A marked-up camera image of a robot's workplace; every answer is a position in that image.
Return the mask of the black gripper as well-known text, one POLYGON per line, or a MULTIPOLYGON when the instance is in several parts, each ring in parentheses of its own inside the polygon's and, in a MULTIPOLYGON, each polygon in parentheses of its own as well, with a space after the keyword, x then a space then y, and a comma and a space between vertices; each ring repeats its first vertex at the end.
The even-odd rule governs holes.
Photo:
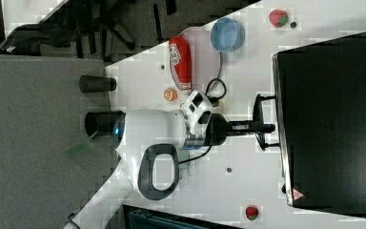
POLYGON ((222 145, 228 136, 259 135, 259 133, 269 134, 275 131, 274 124, 265 124, 263 121, 233 121, 232 125, 222 114, 212 114, 206 130, 204 145, 222 145))

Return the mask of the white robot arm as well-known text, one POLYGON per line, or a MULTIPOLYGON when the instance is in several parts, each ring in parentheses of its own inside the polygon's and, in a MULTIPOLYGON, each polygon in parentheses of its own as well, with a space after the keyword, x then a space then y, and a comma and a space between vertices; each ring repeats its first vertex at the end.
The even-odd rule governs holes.
POLYGON ((121 114, 112 125, 114 148, 121 159, 111 176, 79 210, 68 215, 63 229, 105 229, 112 216, 132 192, 148 200, 169 197, 176 189, 180 166, 178 153, 219 146, 231 136, 265 134, 275 130, 259 114, 252 120, 228 121, 210 111, 136 110, 121 114), (154 164, 166 156, 173 179, 160 189, 154 185, 154 164))

